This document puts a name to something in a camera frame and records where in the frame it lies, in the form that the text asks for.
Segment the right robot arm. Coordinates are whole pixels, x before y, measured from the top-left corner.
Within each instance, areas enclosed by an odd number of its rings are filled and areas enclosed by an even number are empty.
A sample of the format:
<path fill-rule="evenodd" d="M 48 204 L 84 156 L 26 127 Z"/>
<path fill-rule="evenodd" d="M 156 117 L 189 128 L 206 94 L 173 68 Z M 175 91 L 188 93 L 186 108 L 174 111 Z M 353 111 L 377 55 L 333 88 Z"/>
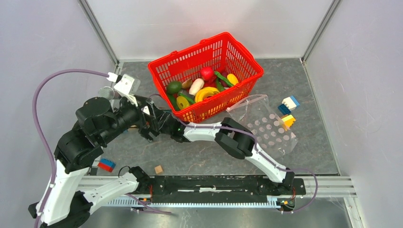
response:
<path fill-rule="evenodd" d="M 231 157 L 247 160 L 263 171 L 275 183 L 277 192 L 286 194 L 293 189 L 294 172 L 268 155 L 257 136 L 232 118 L 208 124 L 185 123 L 170 110 L 159 109 L 152 102 L 140 110 L 146 121 L 145 129 L 154 136 L 166 134 L 179 143 L 216 142 Z"/>

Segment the clear zip top bag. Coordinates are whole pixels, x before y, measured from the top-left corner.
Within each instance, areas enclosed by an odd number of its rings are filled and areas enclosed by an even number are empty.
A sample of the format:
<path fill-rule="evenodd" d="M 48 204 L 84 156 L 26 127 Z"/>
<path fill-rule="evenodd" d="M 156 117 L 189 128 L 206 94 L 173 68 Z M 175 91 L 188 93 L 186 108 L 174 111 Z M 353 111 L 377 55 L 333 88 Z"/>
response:
<path fill-rule="evenodd" d="M 297 137 L 269 106 L 267 95 L 247 96 L 226 111 L 256 136 L 259 146 L 272 158 L 281 158 L 295 148 Z"/>

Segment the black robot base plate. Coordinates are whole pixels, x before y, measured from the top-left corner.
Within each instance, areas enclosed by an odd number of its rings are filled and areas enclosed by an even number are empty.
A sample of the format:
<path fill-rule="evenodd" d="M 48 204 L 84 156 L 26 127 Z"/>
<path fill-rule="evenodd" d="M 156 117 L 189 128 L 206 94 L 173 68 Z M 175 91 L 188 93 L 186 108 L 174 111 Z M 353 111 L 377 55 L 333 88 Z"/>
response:
<path fill-rule="evenodd" d="M 268 196 L 306 195 L 301 178 L 284 184 L 264 175 L 152 176 L 133 194 L 148 194 L 152 203 L 263 203 Z"/>

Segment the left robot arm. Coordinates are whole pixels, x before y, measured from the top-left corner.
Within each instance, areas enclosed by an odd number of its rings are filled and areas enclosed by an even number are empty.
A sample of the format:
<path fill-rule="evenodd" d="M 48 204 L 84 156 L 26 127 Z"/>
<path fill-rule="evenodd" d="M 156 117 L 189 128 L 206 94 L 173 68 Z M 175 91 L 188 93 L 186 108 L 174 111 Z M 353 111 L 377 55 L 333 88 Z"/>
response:
<path fill-rule="evenodd" d="M 51 154 L 52 174 L 42 199 L 29 206 L 38 228 L 77 228 L 109 201 L 132 192 L 145 193 L 149 176 L 140 167 L 93 190 L 79 191 L 78 185 L 103 149 L 135 125 L 142 137 L 151 140 L 153 117 L 144 112 L 149 100 L 139 97 L 136 106 L 122 98 L 114 111 L 102 97 L 87 100 L 76 111 L 77 122 L 58 141 Z"/>

